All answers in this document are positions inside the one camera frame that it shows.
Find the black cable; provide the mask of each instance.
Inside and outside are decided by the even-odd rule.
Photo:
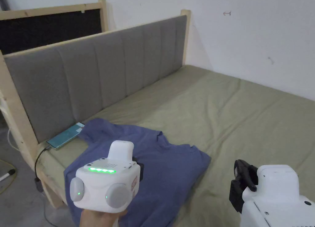
[[[46,151],[46,150],[48,150],[48,149],[49,149],[49,147],[45,147],[45,148],[39,153],[39,155],[38,155],[37,158],[36,158],[35,165],[34,165],[35,177],[36,177],[36,178],[38,178],[38,176],[37,176],[37,171],[36,171],[36,165],[37,165],[37,162],[38,162],[38,160],[39,160],[39,157],[40,157],[40,155],[41,155],[44,151]]]
[[[34,180],[35,180],[35,185],[36,185],[36,189],[37,189],[39,192],[41,192],[41,193],[44,191],[44,189],[43,189],[43,187],[42,187],[42,182],[41,182],[41,180],[40,180],[39,177],[37,176],[36,165],[37,165],[37,162],[38,162],[38,160],[39,160],[41,154],[42,154],[44,151],[48,150],[49,148],[50,148],[50,146],[45,147],[45,148],[39,153],[39,155],[38,155],[37,158],[36,158],[35,164],[34,164],[34,171],[35,171],[35,179],[34,179]]]

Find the white device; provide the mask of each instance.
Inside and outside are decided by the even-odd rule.
[[[78,208],[119,213],[139,190],[140,165],[132,161],[134,144],[116,140],[107,158],[80,167],[70,183],[70,198]]]
[[[315,203],[299,192],[299,179],[288,165],[263,165],[257,191],[248,187],[240,227],[315,227]]]

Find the smartphone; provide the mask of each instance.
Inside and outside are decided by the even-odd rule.
[[[76,123],[75,125],[69,127],[67,130],[48,140],[47,143],[54,149],[59,149],[61,146],[65,145],[67,142],[76,137],[81,132],[83,127],[84,124]]]

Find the wall mark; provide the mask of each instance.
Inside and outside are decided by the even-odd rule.
[[[271,61],[271,64],[273,65],[275,62],[274,60],[269,56],[268,59]]]

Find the black clamp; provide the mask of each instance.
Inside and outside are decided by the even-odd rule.
[[[137,162],[137,158],[132,157],[132,161],[135,161],[138,165],[140,165],[140,181],[143,179],[143,170],[144,170],[144,164]]]
[[[229,190],[229,201],[232,203],[234,209],[241,213],[244,201],[242,194],[248,187],[251,191],[256,192],[258,185],[258,168],[248,164],[244,160],[236,160],[234,163],[235,179],[231,181],[231,188]]]

